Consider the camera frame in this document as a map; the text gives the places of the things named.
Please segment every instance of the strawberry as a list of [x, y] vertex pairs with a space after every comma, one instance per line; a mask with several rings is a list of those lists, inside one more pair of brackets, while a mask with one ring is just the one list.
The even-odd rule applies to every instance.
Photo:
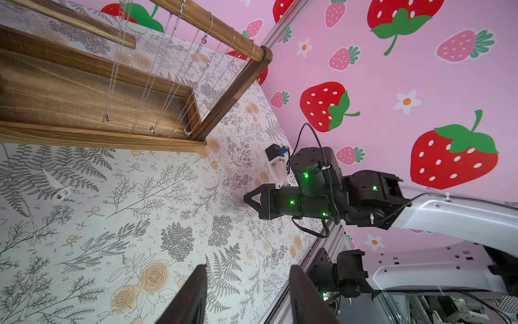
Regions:
[[254, 37], [255, 35], [257, 35], [262, 26], [262, 19], [254, 20], [248, 24], [247, 30], [243, 31], [242, 34], [244, 37], [250, 39], [250, 37]]
[[290, 101], [290, 94], [287, 91], [277, 91], [270, 99], [270, 103], [275, 108], [282, 108]]
[[398, 35], [415, 33], [441, 8], [444, 0], [372, 0], [367, 13], [371, 32], [381, 39], [394, 37], [386, 52], [389, 55]]
[[349, 64], [354, 65], [358, 60], [358, 46], [349, 48], [340, 48], [335, 54], [329, 59], [329, 67], [335, 70], [343, 71]]
[[128, 16], [128, 14], [126, 13], [126, 11], [124, 11], [124, 9], [121, 8], [121, 5], [120, 4], [111, 4], [111, 5], [107, 5], [105, 6], [103, 9], [100, 10], [101, 12], [104, 12], [104, 13], [107, 13], [111, 16], [114, 16], [114, 17], [123, 17], [123, 19], [127, 20], [127, 21], [131, 21], [131, 22], [137, 22], [135, 19], [131, 18], [130, 16]]
[[295, 0], [275, 0], [274, 3], [274, 20], [278, 23], [282, 15], [286, 13], [292, 2]]
[[319, 132], [329, 132], [340, 126], [344, 116], [359, 116], [359, 112], [346, 114], [349, 104], [349, 95], [338, 82], [319, 84], [305, 90], [300, 96], [302, 112]]
[[[242, 59], [244, 61], [246, 61], [246, 59], [248, 58], [248, 57], [244, 56], [243, 54], [239, 53], [238, 51], [231, 51], [231, 52], [228, 52], [227, 54], [232, 56], [232, 57], [235, 57], [235, 58], [238, 58], [238, 59]], [[261, 73], [261, 75], [259, 75], [259, 77], [257, 78], [257, 82], [259, 82], [259, 85], [263, 84], [264, 80], [266, 80], [266, 76], [267, 75], [268, 75], [268, 66]]]
[[488, 33], [487, 30], [482, 30], [477, 35], [472, 30], [465, 30], [439, 45], [436, 55], [440, 59], [453, 63], [462, 62], [468, 57], [476, 59], [481, 53], [489, 52], [495, 43], [492, 37], [493, 34]]
[[279, 38], [279, 40], [277, 41], [277, 43], [283, 43], [283, 44], [286, 44], [287, 42], [290, 41], [290, 38], [292, 36], [292, 29], [291, 27], [288, 27], [288, 29], [286, 30], [286, 32], [284, 34], [282, 34], [282, 37]]
[[496, 166], [498, 151], [494, 140], [474, 132], [482, 119], [482, 110], [475, 114], [471, 131], [462, 125], [448, 125], [415, 141], [410, 163], [413, 182], [446, 189], [480, 178]]
[[352, 165], [354, 162], [360, 163], [364, 156], [363, 148], [352, 148], [350, 146], [346, 146], [336, 153], [336, 159], [347, 165]]
[[340, 19], [342, 19], [343, 14], [346, 12], [346, 3], [347, 0], [331, 0], [331, 4], [327, 6], [325, 10], [325, 26], [327, 28], [333, 28]]

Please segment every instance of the fern pattern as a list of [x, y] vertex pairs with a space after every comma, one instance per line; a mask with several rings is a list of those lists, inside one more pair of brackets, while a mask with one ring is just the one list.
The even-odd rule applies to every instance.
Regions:
[[0, 195], [22, 216], [31, 214], [23, 195], [36, 195], [47, 200], [55, 190], [42, 170], [49, 172], [63, 187], [87, 188], [98, 192], [99, 188], [89, 177], [106, 180], [99, 167], [111, 171], [107, 159], [113, 159], [113, 149], [85, 149], [59, 147], [55, 152], [50, 146], [33, 149], [18, 145], [9, 154], [4, 144], [5, 160], [0, 162]]
[[[56, 1], [117, 26], [113, 16]], [[106, 59], [116, 52], [113, 43], [4, 0], [0, 20]], [[161, 51], [156, 73], [183, 75], [191, 43], [164, 39], [160, 50], [162, 34], [128, 28], [138, 51], [119, 50], [132, 68]], [[201, 54], [213, 53], [202, 47], [183, 77], [196, 88], [202, 116], [246, 64], [216, 53], [204, 73]], [[0, 324], [152, 323], [203, 263], [206, 322], [259, 322], [312, 240], [289, 218], [259, 220], [243, 202], [259, 182], [270, 181], [259, 154], [288, 142], [256, 82], [208, 138], [200, 153], [0, 143]], [[61, 188], [51, 186], [47, 173]], [[70, 195], [54, 205], [66, 187]], [[310, 220], [300, 222], [313, 228]], [[293, 257], [297, 235], [304, 250]]]
[[239, 254], [239, 243], [228, 248], [213, 252], [212, 263], [207, 255], [205, 255], [205, 263], [207, 265], [207, 309], [209, 312], [219, 313], [230, 309], [230, 306], [224, 305], [219, 297], [227, 297], [239, 293], [239, 289], [234, 283], [241, 282], [241, 278], [235, 273], [236, 270], [242, 272], [243, 269], [237, 261], [241, 260]]

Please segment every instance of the floral wallpaper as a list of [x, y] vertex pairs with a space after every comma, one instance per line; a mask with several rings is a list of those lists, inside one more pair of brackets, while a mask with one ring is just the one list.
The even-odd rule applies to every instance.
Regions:
[[[516, 10], [504, 0], [312, 1], [273, 48], [262, 88], [290, 142], [311, 123], [344, 175], [379, 170], [516, 201]], [[314, 143], [303, 134], [302, 147]]]
[[[189, 55], [182, 80], [195, 88], [202, 115], [244, 65], [206, 48], [194, 56], [194, 46], [173, 38], [156, 71], [157, 31], [132, 24], [137, 48], [117, 50], [5, 1], [0, 23], [168, 78]], [[202, 263], [205, 322], [260, 322], [313, 242], [289, 218], [259, 220], [242, 201], [271, 182], [258, 153], [273, 142], [288, 144], [256, 82], [200, 154], [0, 144], [0, 323], [153, 323]], [[70, 188], [58, 205], [51, 198], [60, 188], [46, 174]]]

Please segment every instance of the pink strawberry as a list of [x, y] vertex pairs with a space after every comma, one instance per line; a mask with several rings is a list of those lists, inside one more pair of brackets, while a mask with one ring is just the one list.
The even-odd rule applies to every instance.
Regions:
[[247, 30], [243, 31], [242, 34], [244, 37], [250, 39], [250, 37], [254, 37], [255, 35], [257, 35], [257, 33], [259, 32], [259, 30], [261, 29], [262, 26], [263, 26], [262, 19], [252, 21], [251, 23], [248, 24]]
[[333, 28], [340, 19], [342, 19], [343, 14], [346, 12], [346, 3], [347, 0], [331, 0], [331, 4], [327, 6], [325, 10], [325, 25], [327, 28]]
[[277, 91], [270, 99], [270, 103], [275, 108], [282, 108], [282, 106], [287, 105], [290, 101], [290, 95], [287, 91]]
[[363, 148], [352, 148], [350, 146], [346, 146], [336, 153], [337, 160], [347, 165], [352, 165], [354, 162], [360, 163], [364, 156]]
[[462, 31], [437, 47], [438, 58], [448, 62], [458, 63], [471, 57], [476, 59], [479, 55], [488, 53], [495, 41], [491, 39], [493, 34], [487, 30], [480, 31], [477, 35], [472, 30]]
[[335, 54], [329, 59], [329, 67], [335, 70], [343, 71], [349, 64], [354, 65], [358, 60], [358, 46], [349, 48], [340, 48]]

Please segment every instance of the rose illustration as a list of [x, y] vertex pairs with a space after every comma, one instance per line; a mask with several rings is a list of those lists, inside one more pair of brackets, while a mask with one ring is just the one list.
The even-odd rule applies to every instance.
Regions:
[[140, 288], [137, 286], [128, 285], [117, 289], [111, 296], [111, 309], [120, 314], [128, 308], [133, 308], [139, 293]]
[[142, 270], [139, 286], [143, 293], [154, 293], [164, 287], [167, 276], [167, 268], [155, 261]]

